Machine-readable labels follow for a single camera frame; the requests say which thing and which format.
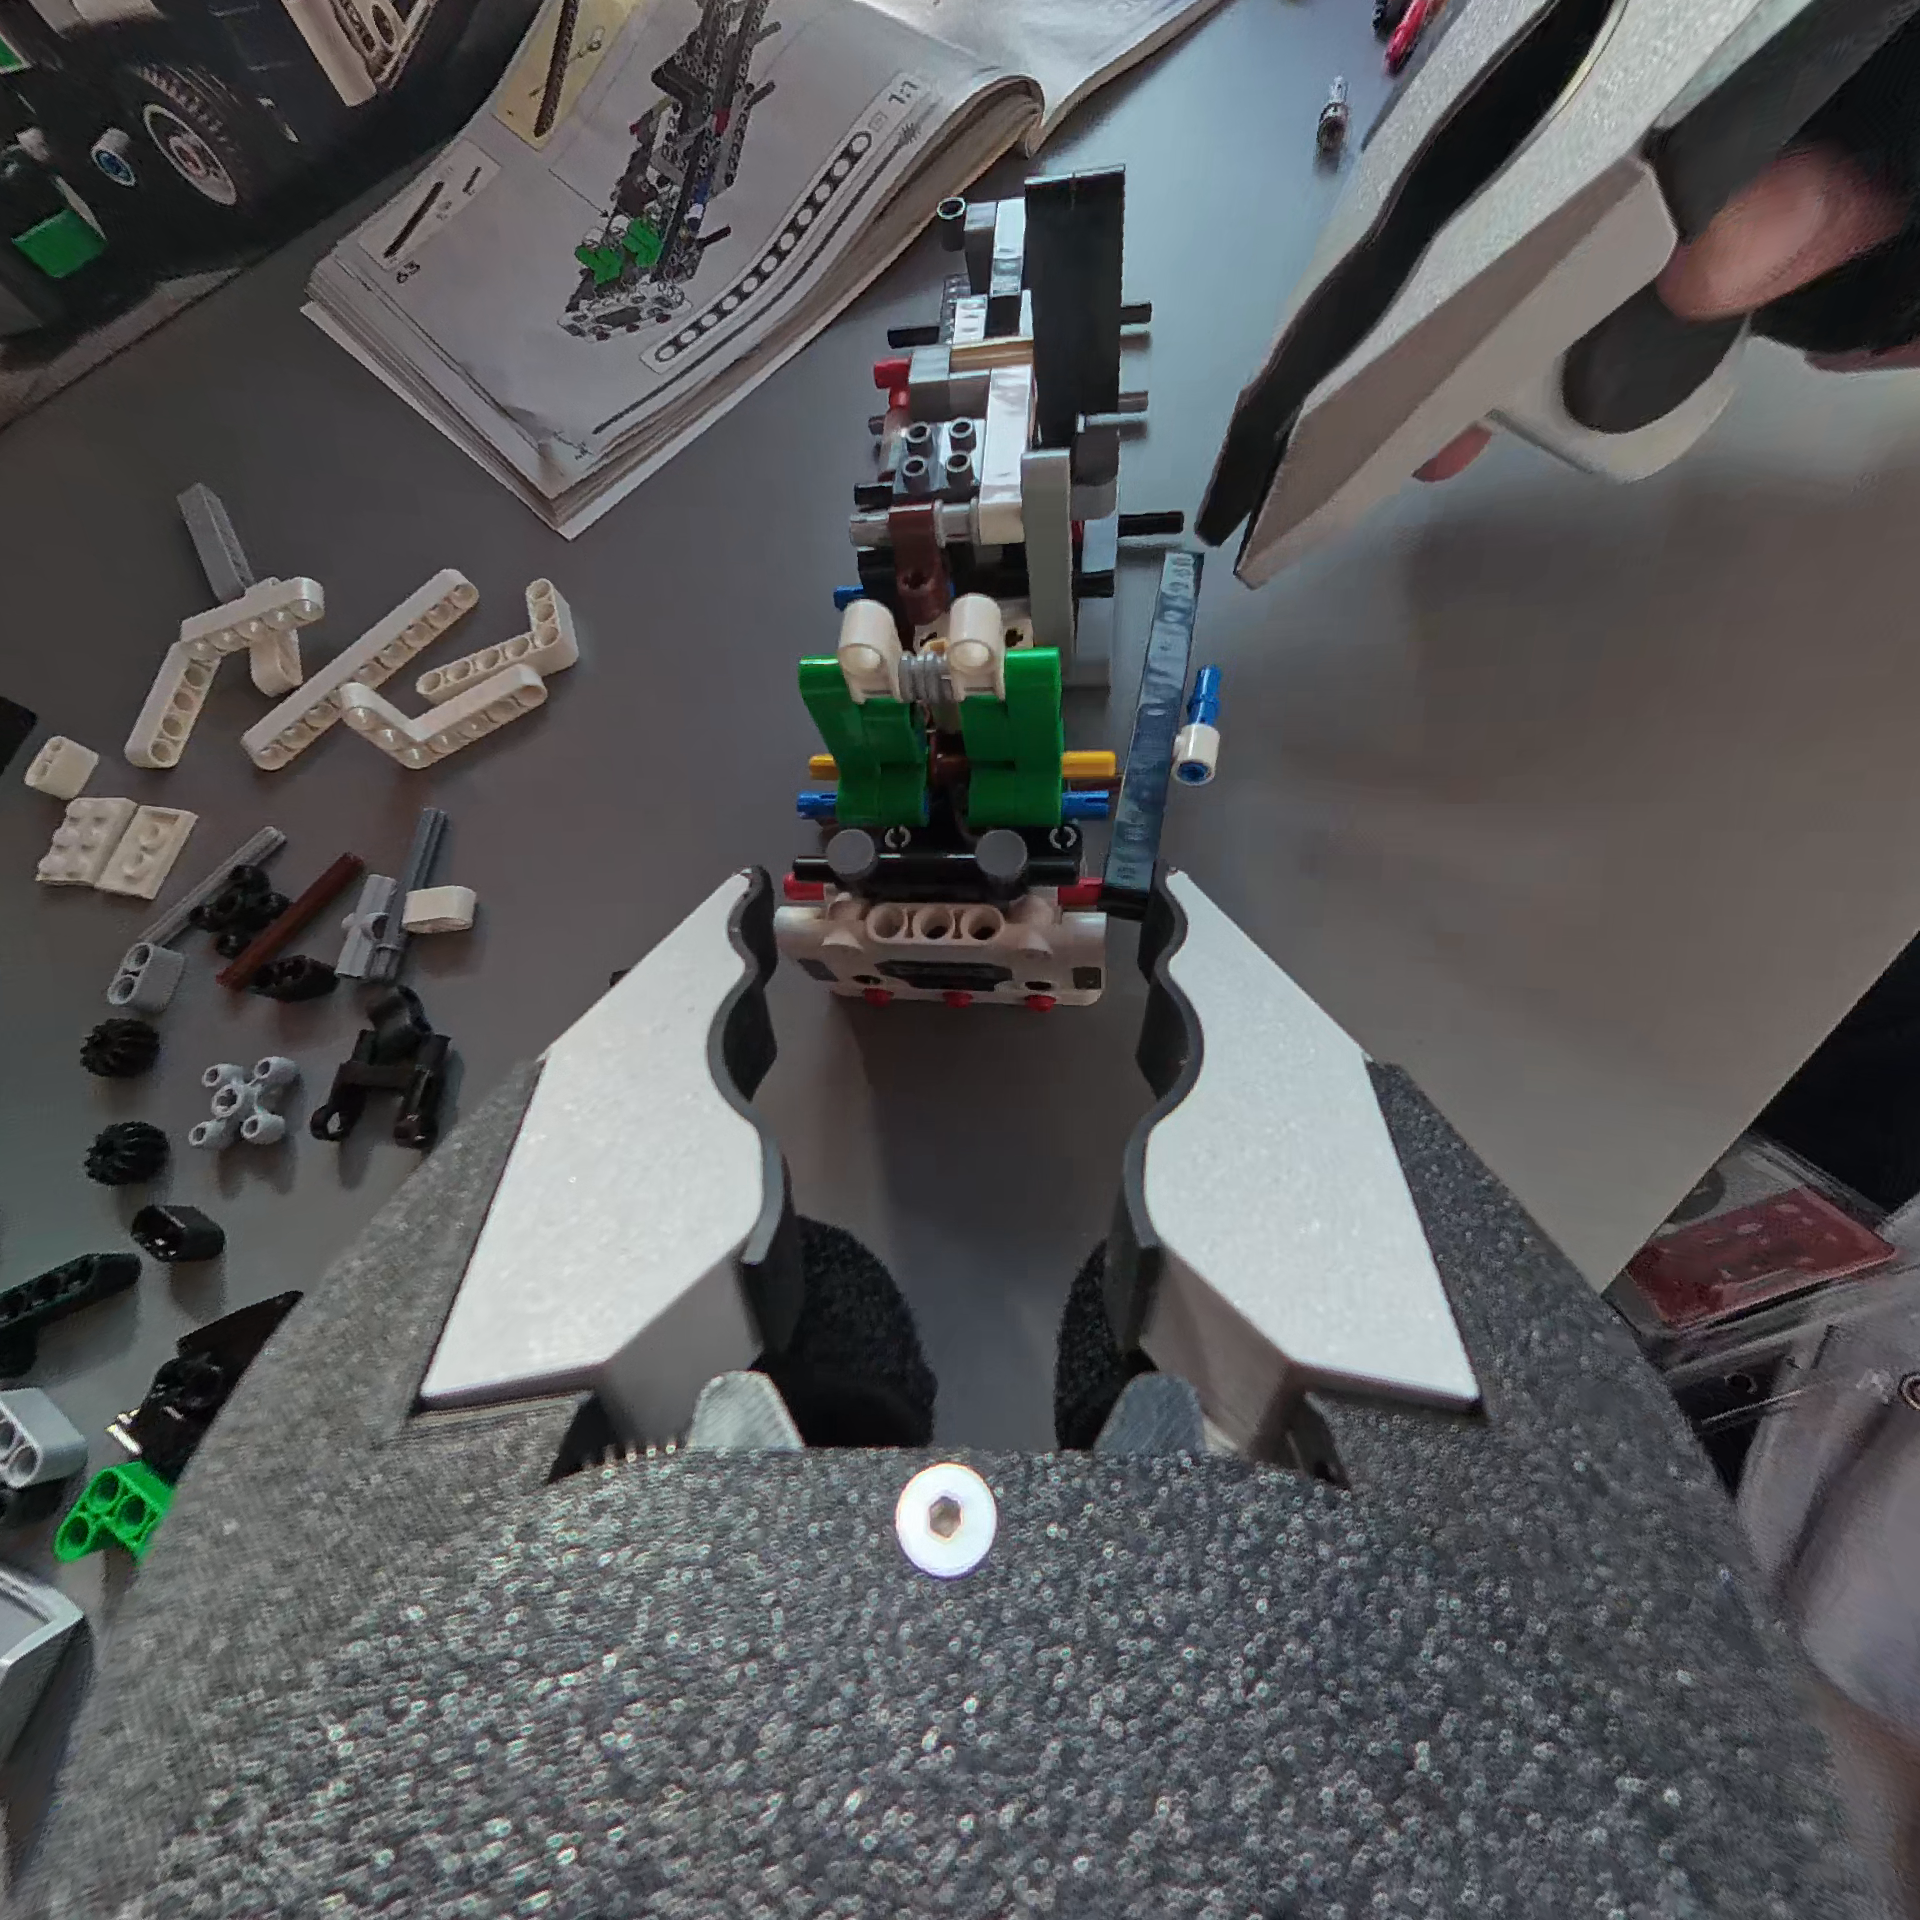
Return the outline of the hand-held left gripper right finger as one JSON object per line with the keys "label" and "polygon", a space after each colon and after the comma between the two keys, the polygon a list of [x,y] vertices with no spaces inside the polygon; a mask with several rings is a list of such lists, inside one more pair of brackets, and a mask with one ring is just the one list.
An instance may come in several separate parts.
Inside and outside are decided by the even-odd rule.
{"label": "hand-held left gripper right finger", "polygon": [[1181,871],[1157,881],[1140,962],[1157,1101],[1120,1170],[1118,1344],[1205,1413],[1318,1388],[1475,1409],[1369,1057]]}

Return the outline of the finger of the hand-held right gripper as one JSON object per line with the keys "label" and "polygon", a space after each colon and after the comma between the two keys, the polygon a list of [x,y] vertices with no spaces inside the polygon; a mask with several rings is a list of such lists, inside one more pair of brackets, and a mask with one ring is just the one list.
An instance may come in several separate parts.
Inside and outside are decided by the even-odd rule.
{"label": "finger of the hand-held right gripper", "polygon": [[1505,167],[1445,221],[1313,389],[1272,484],[1397,484],[1505,425],[1621,479],[1721,411],[1739,321],[1683,321],[1658,280],[1890,42],[1916,4],[1611,4]]}
{"label": "finger of the hand-held right gripper", "polygon": [[1381,322],[1428,243],[1537,129],[1608,2],[1473,2],[1428,39],[1363,143],[1281,331],[1232,409],[1196,520],[1226,544],[1254,517],[1313,389]]}

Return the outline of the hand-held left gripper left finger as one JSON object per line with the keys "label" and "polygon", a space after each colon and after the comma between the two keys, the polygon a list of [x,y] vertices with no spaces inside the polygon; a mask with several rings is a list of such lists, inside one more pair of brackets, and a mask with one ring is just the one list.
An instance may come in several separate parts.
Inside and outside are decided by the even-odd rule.
{"label": "hand-held left gripper left finger", "polygon": [[729,876],[545,1053],[440,1346],[425,1409],[590,1391],[693,1411],[780,1353],[803,1281],[777,1138],[776,889]]}

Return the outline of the lego truck chassis assembly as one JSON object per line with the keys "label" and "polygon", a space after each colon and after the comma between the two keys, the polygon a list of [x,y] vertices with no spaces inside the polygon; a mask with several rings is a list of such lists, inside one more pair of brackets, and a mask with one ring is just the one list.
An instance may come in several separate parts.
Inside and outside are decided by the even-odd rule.
{"label": "lego truck chassis assembly", "polygon": [[936,327],[875,367],[854,586],[801,697],[822,740],[781,956],[869,1003],[1097,1003],[1112,920],[1157,876],[1202,557],[1181,512],[1120,512],[1145,421],[1124,346],[1124,171],[949,200]]}

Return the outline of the scattered loose lego pieces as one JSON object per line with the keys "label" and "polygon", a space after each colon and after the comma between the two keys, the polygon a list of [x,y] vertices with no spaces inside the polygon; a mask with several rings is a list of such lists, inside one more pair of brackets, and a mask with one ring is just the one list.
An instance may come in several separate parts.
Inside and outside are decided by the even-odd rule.
{"label": "scattered loose lego pieces", "polygon": [[[385,616],[363,637],[304,677],[299,637],[325,612],[325,592],[308,579],[254,579],[233,541],[224,503],[206,487],[178,498],[216,592],[224,599],[193,616],[162,656],[126,754],[137,769],[174,767],[228,656],[246,656],[254,683],[278,696],[264,728],[246,736],[261,773],[278,771],[336,725],[374,746],[395,767],[425,771],[501,732],[545,705],[549,681],[579,660],[579,626],[560,587],[526,586],[526,628],[475,653],[421,674],[418,713],[390,708],[380,688],[478,601],[475,586],[448,568]],[[64,802],[64,817],[37,866],[37,882],[80,888],[137,901],[156,899],[186,851],[196,815],[89,796],[96,754],[51,736],[22,776],[28,789]],[[178,940],[201,929],[224,956],[219,984],[274,1002],[310,1002],[345,981],[371,988],[366,1024],[308,1115],[325,1144],[345,1141],[371,1097],[395,1097],[390,1137],[428,1149],[442,1135],[448,1035],[436,1032],[418,994],[400,984],[417,936],[469,931],[473,892],[430,884],[446,815],[424,810],[400,876],[368,874],[358,855],[336,857],[299,896],[273,889],[273,860],[284,833],[252,835],[226,863],[190,888],[121,957],[107,1003],[112,1017],[84,1035],[84,1072],[112,1082],[157,1064],[154,1017],[176,994]],[[89,1441],[53,1397],[22,1386],[38,1359],[41,1333],[131,1293],[144,1263],[181,1267],[224,1258],[224,1227],[178,1203],[139,1207],[133,1250],[69,1258],[4,1287],[4,1523],[46,1515],[89,1464]],[[110,1434],[126,1452],[101,1467],[64,1511],[53,1539],[59,1564],[96,1552],[144,1557],[165,1521],[186,1464],[226,1407],[268,1338],[299,1303],[274,1293],[181,1340],[144,1402]]]}

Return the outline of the open lego instruction booklet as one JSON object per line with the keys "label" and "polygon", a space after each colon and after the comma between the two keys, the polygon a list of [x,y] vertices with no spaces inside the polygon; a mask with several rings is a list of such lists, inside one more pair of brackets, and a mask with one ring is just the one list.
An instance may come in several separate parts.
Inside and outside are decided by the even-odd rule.
{"label": "open lego instruction booklet", "polygon": [[571,538],[1206,12],[545,4],[307,315]]}

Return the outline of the lego box with truck picture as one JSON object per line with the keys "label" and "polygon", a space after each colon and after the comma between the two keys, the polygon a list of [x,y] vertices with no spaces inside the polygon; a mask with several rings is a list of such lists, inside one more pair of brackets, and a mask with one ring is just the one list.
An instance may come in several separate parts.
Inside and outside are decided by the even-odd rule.
{"label": "lego box with truck picture", "polygon": [[478,107],[538,2],[4,2],[2,419]]}

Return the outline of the person's right hand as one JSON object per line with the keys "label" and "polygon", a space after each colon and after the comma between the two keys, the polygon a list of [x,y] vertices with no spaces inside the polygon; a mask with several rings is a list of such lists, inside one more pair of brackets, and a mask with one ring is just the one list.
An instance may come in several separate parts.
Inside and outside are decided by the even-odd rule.
{"label": "person's right hand", "polygon": [[1739,187],[1658,280],[1672,313],[1683,321],[1748,313],[1795,283],[1824,225],[1827,180],[1824,159],[1802,151]]}

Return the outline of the person's pale clothing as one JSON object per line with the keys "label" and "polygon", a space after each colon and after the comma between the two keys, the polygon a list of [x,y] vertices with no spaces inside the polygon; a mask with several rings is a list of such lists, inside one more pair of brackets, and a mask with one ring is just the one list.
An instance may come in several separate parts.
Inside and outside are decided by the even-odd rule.
{"label": "person's pale clothing", "polygon": [[1795,1363],[1786,1407],[1748,1450],[1738,1511],[1889,1811],[1916,1819],[1916,1307],[1835,1324]]}

